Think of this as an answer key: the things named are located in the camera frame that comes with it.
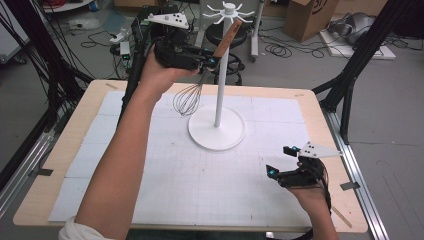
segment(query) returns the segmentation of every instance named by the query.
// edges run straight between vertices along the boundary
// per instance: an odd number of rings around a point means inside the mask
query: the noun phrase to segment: sleeve
[[[75,217],[70,218],[59,231],[59,240],[112,240],[104,238],[91,227],[75,223]]]

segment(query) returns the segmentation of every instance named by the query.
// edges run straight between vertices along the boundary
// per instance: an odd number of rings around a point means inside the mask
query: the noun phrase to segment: floor
[[[85,12],[86,9],[73,14]],[[96,78],[117,77],[108,47],[82,48],[80,44],[88,41],[89,34],[100,32],[102,28],[109,31],[116,29],[111,24],[115,19],[122,20],[121,25],[128,24],[133,14],[119,15],[113,7],[106,6],[90,16],[101,20],[101,29],[67,34],[68,44]],[[66,21],[70,16],[60,17]],[[282,25],[281,19],[264,18],[261,28]],[[261,33],[289,39],[281,28]],[[96,41],[104,43],[110,38],[104,34],[95,37]],[[312,89],[337,76],[348,61],[330,57],[326,50],[322,50],[322,58],[295,49],[292,49],[290,58],[281,58],[266,52],[267,44],[260,42],[259,58],[252,63],[249,41],[233,50],[246,65],[242,73],[245,86]],[[306,43],[312,42],[320,42],[320,38],[315,36]],[[421,47],[420,41],[412,41],[411,44]],[[389,238],[421,239],[424,235],[424,194],[420,191],[420,182],[424,179],[424,162],[421,159],[424,150],[424,113],[418,107],[424,102],[424,52],[394,46],[389,48],[396,59],[370,61],[355,85],[349,140]],[[118,70],[120,75],[124,75],[122,68]],[[236,81],[231,77],[227,79],[229,84]],[[0,66],[0,169],[3,169],[45,109],[44,90],[30,63]],[[14,212],[32,180],[27,180],[0,219],[1,239],[56,238],[58,229],[19,227],[12,222]],[[278,236],[291,237],[287,234]],[[340,238],[372,239],[372,236],[368,232],[341,234]]]

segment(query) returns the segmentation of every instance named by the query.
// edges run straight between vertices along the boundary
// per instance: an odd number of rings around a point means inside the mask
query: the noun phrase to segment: forearm
[[[155,103],[155,98],[136,90],[93,174],[75,222],[108,238],[125,238],[140,188]]]
[[[308,212],[314,230],[314,240],[337,240],[339,239],[334,228],[333,221],[327,208]]]

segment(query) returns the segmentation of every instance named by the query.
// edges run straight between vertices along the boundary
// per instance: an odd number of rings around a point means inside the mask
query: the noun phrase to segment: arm
[[[314,240],[339,239],[321,188],[288,188],[288,190],[308,213],[314,229]]]
[[[163,68],[150,51],[140,83],[93,174],[75,223],[107,238],[125,239],[143,175],[153,108],[177,78],[196,73]]]

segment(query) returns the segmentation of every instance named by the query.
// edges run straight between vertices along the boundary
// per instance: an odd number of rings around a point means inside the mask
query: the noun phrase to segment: wooden table
[[[169,92],[177,92],[186,84],[174,84]],[[88,87],[78,107],[50,153],[44,168],[52,169],[51,176],[38,176],[14,217],[14,223],[24,226],[59,226],[48,221],[64,176],[75,158],[82,140],[108,91],[124,91],[126,82],[96,80]],[[217,86],[204,85],[202,94],[215,95]],[[336,148],[315,94],[310,90],[227,86],[226,95],[284,98],[298,101],[309,138],[315,144]],[[322,159],[330,177],[333,219],[338,232],[365,232],[368,225],[353,190],[344,191],[341,184],[349,182],[340,157]],[[290,229],[263,229],[290,231]]]

